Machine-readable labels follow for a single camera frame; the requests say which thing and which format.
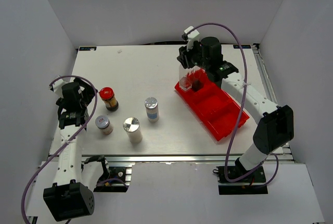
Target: white table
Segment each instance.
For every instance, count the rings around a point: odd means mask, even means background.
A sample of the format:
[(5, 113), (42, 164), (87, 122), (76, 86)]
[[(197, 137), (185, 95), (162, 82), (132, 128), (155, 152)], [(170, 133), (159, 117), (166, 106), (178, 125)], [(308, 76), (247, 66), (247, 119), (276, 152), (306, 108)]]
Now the white table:
[[(147, 46), (98, 46), (95, 51), (79, 51), (73, 74), (89, 79), (100, 90), (113, 88), (119, 102), (116, 112), (106, 110), (98, 97), (95, 116), (87, 127), (83, 155), (144, 156), (144, 155), (213, 155), (226, 153), (230, 135), (218, 143), (199, 119), (176, 93), (179, 62), (176, 60), (180, 45)], [(224, 59), (234, 64), (240, 73), (244, 67), (239, 49), (223, 45)], [(265, 95), (252, 49), (245, 49), (248, 64), (248, 81)], [(160, 119), (150, 123), (146, 116), (144, 101), (156, 97), (159, 102)], [(114, 131), (104, 136), (95, 126), (99, 115), (107, 115)], [(140, 121), (144, 139), (132, 145), (123, 130), (127, 117)], [(242, 154), (252, 144), (256, 129), (252, 117), (236, 135), (232, 154)], [(50, 149), (53, 154), (60, 147), (59, 129)]]

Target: brown jar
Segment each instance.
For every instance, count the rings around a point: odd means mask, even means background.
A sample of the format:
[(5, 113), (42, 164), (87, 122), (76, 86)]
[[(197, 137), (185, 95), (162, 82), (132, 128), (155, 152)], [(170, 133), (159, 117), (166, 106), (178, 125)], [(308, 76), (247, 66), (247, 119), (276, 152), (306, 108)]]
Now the brown jar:
[(109, 111), (116, 111), (119, 107), (118, 101), (114, 96), (112, 88), (105, 87), (99, 91), (99, 96), (105, 103), (106, 108)]

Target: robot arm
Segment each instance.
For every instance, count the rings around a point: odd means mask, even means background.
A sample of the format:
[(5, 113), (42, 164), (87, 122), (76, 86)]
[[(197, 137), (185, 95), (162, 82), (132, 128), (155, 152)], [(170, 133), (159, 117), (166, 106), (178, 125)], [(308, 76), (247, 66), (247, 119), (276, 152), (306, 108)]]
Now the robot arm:
[[(95, 92), (78, 78), (70, 83), (58, 80), (50, 89), (60, 96), (56, 104), (59, 106), (60, 143), (65, 145), (85, 124), (87, 106)], [(44, 201), (56, 221), (93, 214), (96, 183), (109, 178), (110, 171), (103, 156), (91, 157), (81, 165), (85, 135), (83, 129), (60, 153), (53, 185), (44, 189)]]
[[(204, 38), (199, 43), (198, 38), (197, 30), (185, 37), (189, 42), (179, 49), (177, 60), (185, 69), (194, 66), (204, 69), (210, 81), (241, 103), (244, 80), (233, 64), (223, 60), (221, 43), (213, 37)], [(253, 144), (235, 162), (236, 177), (255, 168), (270, 153), (293, 138), (293, 111), (288, 105), (279, 107), (247, 84), (245, 109), (258, 126), (253, 135)]]
[[(223, 79), (221, 89), (240, 103), (244, 91), (241, 74), (229, 74)], [(279, 107), (248, 84), (245, 109), (258, 127), (253, 135), (253, 144), (236, 161), (236, 166), (244, 173), (259, 165), (270, 153), (293, 138), (293, 112), (289, 106)]]

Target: metal cap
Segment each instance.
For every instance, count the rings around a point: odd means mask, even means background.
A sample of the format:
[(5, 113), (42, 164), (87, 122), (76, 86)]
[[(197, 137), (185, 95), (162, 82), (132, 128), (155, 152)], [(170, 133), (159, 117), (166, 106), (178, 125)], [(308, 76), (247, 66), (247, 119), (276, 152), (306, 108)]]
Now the metal cap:
[(156, 108), (158, 105), (158, 102), (156, 100), (155, 97), (148, 97), (146, 100), (145, 100), (145, 106), (146, 108), (148, 109), (153, 109), (153, 108)]
[(95, 120), (95, 124), (99, 129), (104, 129), (110, 125), (110, 121), (107, 116), (98, 116)]
[(135, 132), (140, 127), (140, 122), (135, 117), (130, 117), (124, 120), (123, 127), (126, 132)]

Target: red tray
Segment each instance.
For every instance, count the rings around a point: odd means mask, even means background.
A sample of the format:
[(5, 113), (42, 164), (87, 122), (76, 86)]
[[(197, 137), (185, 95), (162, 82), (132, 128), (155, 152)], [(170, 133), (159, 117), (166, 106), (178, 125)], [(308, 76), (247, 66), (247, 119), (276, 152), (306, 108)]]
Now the red tray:
[[(192, 89), (184, 92), (179, 83), (175, 89), (215, 139), (220, 141), (232, 132), (240, 108), (227, 93), (208, 79), (204, 70), (197, 70), (191, 76), (194, 76), (190, 77), (191, 80), (196, 81)], [(249, 116), (243, 112), (238, 127), (240, 128), (247, 119)]]

